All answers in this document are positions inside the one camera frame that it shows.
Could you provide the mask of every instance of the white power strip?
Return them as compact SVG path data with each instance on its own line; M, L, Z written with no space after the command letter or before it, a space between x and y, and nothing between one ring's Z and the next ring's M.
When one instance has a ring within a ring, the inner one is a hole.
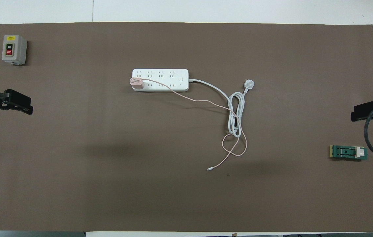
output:
M143 88L133 89L136 92L170 92L171 90L158 83L147 81L151 79L168 85L176 92L186 92L189 88L189 74L187 69L150 69L137 68L133 70L133 78L142 78Z

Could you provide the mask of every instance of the white power cable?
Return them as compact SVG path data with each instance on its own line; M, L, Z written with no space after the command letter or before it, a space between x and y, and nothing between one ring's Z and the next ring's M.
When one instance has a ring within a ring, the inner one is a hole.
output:
M242 133L242 129L239 126L239 124L242 123L242 113L243 113L243 109L245 108L245 94L248 92L248 90L251 90L254 87L254 81L246 80L246 82L244 83L244 87L245 87L244 93L235 92L232 95L230 95L229 97L222 90L220 90L219 88L217 88L216 86L213 86L212 84L210 84L208 82L205 82L205 81L202 81L202 80L197 80L197 79L189 79L189 82L199 82L199 83L205 84L209 87L214 88L215 90L220 92L224 97L226 97L227 106L230 109L230 111L229 111L229 121L227 123L227 129L228 129L230 134L232 134L233 136L235 136L237 138L240 138L241 133ZM233 102L234 97L236 97L236 99L238 99L238 106L236 108L236 115L237 115L238 118L236 118L233 115L234 109L233 109L232 102Z
M229 112L230 112L229 122L228 122L229 133L226 136L224 136L223 140L221 141L221 146L223 147L223 150L227 151L228 153L227 153L227 155L224 157L224 159L220 163L218 163L217 165L215 165L213 167L208 168L207 171L210 171L210 170L218 167L219 165L221 165L227 159L227 157L229 157L230 154L232 154L234 156L242 156L245 153L245 151L246 151L246 149L248 147L248 141L246 139L245 133L242 131L241 122L242 122L243 109L245 107L245 94L248 92L248 90L251 90L254 87L254 81L253 80L246 80L245 81L245 83L244 83L244 87L245 87L244 93L235 92L235 93L233 93L232 95L230 95L228 97L222 90L220 90L219 88L213 86L210 83L207 83L207 82L201 81L201 80L196 80L196 79L189 79L189 82L194 82L194 81L195 82L200 82L200 83L208 85L209 87L212 87L212 88L216 89L217 91L219 91L223 96L226 97L228 108L226 108L224 106L221 106L221 105L217 105L217 104L215 104L215 103L213 103L212 101L209 101L209 100L196 100L196 99L191 99L191 98L189 98L187 96L183 96L180 93L177 93L174 90L172 90L169 86L167 86L167 85L165 85L165 84L163 84L161 82L158 82L158 81L154 81L154 80L150 80L150 79L143 79L143 78L131 78L130 79L130 83L135 83L137 81L152 81L152 82L155 82L155 83L158 83L158 84L160 84L162 86L167 87L173 93L175 93L175 94L177 94L177 95L179 95L181 97L184 97L185 99L189 99L189 100L192 100L192 101L195 101L195 102L209 102L209 103L211 103L211 104L213 104L213 105L215 105L217 107L229 110ZM233 101L234 97L236 97L238 99L238 107L236 109L236 113L233 112L233 105L232 105L232 101ZM227 150L224 147L224 140L228 136L230 136L230 135L234 135L237 138L237 140L236 140L235 144L233 145L233 147L230 150ZM245 139L245 148L244 148L244 150L243 150L243 152L241 154L235 154L235 153L233 153L233 149L238 144L239 137L241 135L243 135L244 139Z

